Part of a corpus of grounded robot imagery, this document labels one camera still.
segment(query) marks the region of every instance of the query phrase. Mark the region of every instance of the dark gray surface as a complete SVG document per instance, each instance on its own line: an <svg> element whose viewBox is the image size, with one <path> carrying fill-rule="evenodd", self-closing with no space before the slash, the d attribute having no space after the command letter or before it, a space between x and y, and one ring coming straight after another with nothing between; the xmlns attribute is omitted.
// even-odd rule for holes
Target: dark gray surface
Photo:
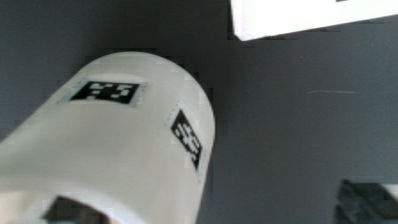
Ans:
<svg viewBox="0 0 398 224"><path fill-rule="evenodd" d="M0 135L89 61L151 48L213 88L199 224L330 224L341 179L398 183L398 17L240 42L227 11L225 0L2 1Z"/></svg>

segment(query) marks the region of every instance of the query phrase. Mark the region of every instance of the white cylindrical object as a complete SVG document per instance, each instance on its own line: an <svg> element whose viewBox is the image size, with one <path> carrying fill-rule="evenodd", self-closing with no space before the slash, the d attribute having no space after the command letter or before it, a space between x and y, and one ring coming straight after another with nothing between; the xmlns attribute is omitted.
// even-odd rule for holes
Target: white cylindrical object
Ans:
<svg viewBox="0 0 398 224"><path fill-rule="evenodd" d="M195 223L213 137L209 101L181 67L140 52L101 57L2 142L0 208L23 211L53 194L119 224ZM14 205L10 191L30 192Z"/></svg>

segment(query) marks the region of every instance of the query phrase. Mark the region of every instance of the white rectangle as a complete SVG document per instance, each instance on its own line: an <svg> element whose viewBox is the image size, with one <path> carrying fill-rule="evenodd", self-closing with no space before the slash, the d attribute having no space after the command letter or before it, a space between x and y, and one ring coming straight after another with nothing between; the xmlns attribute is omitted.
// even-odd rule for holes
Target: white rectangle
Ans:
<svg viewBox="0 0 398 224"><path fill-rule="evenodd" d="M231 0L240 40L398 14L398 0Z"/></svg>

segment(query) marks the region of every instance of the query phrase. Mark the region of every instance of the white cylinder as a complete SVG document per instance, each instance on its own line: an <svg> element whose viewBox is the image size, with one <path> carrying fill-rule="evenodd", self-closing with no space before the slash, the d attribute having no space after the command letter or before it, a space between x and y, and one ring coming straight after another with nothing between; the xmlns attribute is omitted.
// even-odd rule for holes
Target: white cylinder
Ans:
<svg viewBox="0 0 398 224"><path fill-rule="evenodd" d="M113 223L193 224L213 138L209 101L181 67L147 53L101 57L2 142L0 224L42 218L55 196Z"/></svg>

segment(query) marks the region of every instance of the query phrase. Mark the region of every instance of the black object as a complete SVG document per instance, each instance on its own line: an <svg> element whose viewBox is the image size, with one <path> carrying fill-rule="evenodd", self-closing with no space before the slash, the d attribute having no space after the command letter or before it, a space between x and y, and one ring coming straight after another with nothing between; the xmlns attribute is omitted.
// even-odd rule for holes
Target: black object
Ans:
<svg viewBox="0 0 398 224"><path fill-rule="evenodd" d="M179 110L177 112L176 120L170 125L170 130L179 139L185 150L190 153L190 159L197 169L199 162L201 162L201 154L202 154L202 144L199 142L199 138L193 132L193 128L192 128L183 110Z"/></svg>
<svg viewBox="0 0 398 224"><path fill-rule="evenodd" d="M334 224L353 224L346 217L341 206L336 206L334 209Z"/></svg>
<svg viewBox="0 0 398 224"><path fill-rule="evenodd" d="M108 217L87 205L58 197L44 214L48 224L67 222L71 224L110 224Z"/></svg>
<svg viewBox="0 0 398 224"><path fill-rule="evenodd" d="M129 104L138 84L87 82L71 100L106 100Z"/></svg>
<svg viewBox="0 0 398 224"><path fill-rule="evenodd" d="M336 223L398 224L398 202L378 183L343 181L337 192Z"/></svg>

